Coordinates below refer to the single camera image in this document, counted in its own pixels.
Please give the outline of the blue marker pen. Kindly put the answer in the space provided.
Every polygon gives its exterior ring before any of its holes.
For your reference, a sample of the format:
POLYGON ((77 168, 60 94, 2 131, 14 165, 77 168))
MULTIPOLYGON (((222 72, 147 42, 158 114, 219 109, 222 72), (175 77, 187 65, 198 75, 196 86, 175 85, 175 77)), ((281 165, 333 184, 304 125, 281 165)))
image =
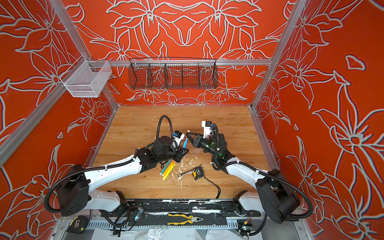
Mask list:
POLYGON ((187 148, 187 144, 188 144, 188 138, 186 138, 186 140, 184 141, 183 148, 187 148))

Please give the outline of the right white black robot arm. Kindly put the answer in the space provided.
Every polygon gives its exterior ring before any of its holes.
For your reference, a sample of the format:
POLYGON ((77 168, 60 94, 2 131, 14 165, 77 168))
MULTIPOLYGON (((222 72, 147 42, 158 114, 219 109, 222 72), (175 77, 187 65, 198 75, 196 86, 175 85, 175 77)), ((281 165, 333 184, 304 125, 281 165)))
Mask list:
POLYGON ((251 166, 227 149, 224 135, 216 134, 207 139, 196 133, 187 133, 195 148, 212 154, 214 170, 238 177, 254 187, 257 192, 244 192, 238 202, 246 211, 264 212, 275 223, 306 219, 313 213, 313 204, 299 188, 289 183, 277 169, 265 171, 251 166))

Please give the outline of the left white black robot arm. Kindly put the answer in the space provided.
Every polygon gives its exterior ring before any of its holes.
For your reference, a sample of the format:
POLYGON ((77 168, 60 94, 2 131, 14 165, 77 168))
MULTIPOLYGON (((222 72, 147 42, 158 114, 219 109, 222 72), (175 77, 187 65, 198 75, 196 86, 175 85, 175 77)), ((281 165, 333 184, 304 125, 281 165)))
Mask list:
POLYGON ((137 148, 133 155, 120 161, 99 167, 71 167, 48 190, 44 199, 45 210, 67 217, 81 210, 111 213, 121 208, 126 203, 122 193, 99 191, 99 188, 118 179, 154 169, 158 164, 165 166, 170 161, 179 163, 189 151, 181 146, 185 134, 171 129, 169 136, 160 136, 159 131, 157 129, 152 143, 137 148))

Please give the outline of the orange marker pen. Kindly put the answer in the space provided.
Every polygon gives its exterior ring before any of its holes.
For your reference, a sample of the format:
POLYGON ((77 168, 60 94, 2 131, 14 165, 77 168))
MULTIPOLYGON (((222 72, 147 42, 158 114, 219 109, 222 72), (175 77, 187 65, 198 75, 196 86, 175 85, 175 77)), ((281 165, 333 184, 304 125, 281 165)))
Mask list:
POLYGON ((163 170, 162 170, 162 176, 163 176, 163 177, 166 175, 166 173, 169 172, 171 166, 172 166, 174 163, 175 163, 175 161, 174 161, 174 160, 171 160, 171 161, 169 161, 169 162, 166 164, 166 166, 165 166, 165 167, 163 168, 163 170))

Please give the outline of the green marker pen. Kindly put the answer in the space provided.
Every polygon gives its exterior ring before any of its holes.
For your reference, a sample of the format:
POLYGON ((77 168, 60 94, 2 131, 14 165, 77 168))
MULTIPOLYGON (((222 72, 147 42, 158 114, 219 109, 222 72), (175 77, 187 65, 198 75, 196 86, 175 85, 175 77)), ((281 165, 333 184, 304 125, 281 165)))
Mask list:
POLYGON ((166 171, 166 169, 167 169, 167 167, 169 166, 169 164, 171 163, 171 161, 168 161, 165 165, 164 165, 164 167, 163 167, 163 169, 162 169, 162 171, 161 171, 161 175, 163 176, 164 175, 164 172, 166 171))

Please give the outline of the silver wrench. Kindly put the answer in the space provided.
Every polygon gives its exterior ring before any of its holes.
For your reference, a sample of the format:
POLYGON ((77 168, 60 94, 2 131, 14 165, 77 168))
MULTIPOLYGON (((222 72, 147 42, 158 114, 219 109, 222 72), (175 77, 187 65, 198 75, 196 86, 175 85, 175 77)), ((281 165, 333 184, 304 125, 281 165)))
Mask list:
POLYGON ((193 172, 193 170, 195 170, 195 169, 197 169, 197 168, 200 168, 200 167, 203 167, 203 166, 204 166, 204 165, 201 164, 201 165, 199 165, 199 166, 197 166, 197 167, 194 167, 193 169, 190 169, 190 170, 187 170, 187 171, 185 171, 185 172, 179 173, 179 174, 178 174, 178 177, 180 178, 181 176, 186 175, 186 174, 188 174, 188 173, 191 173, 191 172, 193 172))

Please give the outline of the yellow black tape measure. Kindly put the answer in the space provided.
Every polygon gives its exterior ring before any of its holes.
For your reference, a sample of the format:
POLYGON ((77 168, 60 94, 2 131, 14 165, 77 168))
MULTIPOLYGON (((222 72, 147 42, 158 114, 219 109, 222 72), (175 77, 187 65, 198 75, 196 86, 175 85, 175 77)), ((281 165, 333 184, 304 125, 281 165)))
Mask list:
POLYGON ((202 167, 196 167, 193 169, 194 180, 197 181, 200 178, 204 177, 204 170, 202 167))

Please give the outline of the black tape measure on ledge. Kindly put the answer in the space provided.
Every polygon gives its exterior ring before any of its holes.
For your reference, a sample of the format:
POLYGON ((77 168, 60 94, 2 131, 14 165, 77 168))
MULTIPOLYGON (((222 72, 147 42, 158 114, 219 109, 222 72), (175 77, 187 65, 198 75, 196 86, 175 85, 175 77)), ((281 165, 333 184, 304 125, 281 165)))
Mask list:
POLYGON ((89 218, 86 216, 77 216, 67 228, 67 233, 82 234, 89 224, 89 218))

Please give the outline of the yellow handled pliers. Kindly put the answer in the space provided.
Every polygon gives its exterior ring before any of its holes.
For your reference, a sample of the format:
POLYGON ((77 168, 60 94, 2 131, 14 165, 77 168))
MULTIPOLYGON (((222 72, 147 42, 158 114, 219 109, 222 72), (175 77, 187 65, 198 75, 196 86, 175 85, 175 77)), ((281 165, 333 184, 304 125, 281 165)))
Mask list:
POLYGON ((181 222, 168 222, 168 226, 183 226, 186 224, 195 224, 198 222, 202 222, 204 219, 198 216, 193 215, 185 215, 185 214, 168 214, 169 217, 172 218, 183 218, 181 222))

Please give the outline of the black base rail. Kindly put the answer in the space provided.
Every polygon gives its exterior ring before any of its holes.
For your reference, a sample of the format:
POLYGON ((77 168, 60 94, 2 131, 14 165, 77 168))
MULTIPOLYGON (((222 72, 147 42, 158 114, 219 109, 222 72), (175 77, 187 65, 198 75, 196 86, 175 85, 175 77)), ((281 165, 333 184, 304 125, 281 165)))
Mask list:
POLYGON ((103 211, 108 217, 117 217, 126 210, 164 215, 167 213, 199 213, 220 217, 260 217, 258 211, 246 211, 240 204, 229 199, 128 199, 112 212, 103 211))

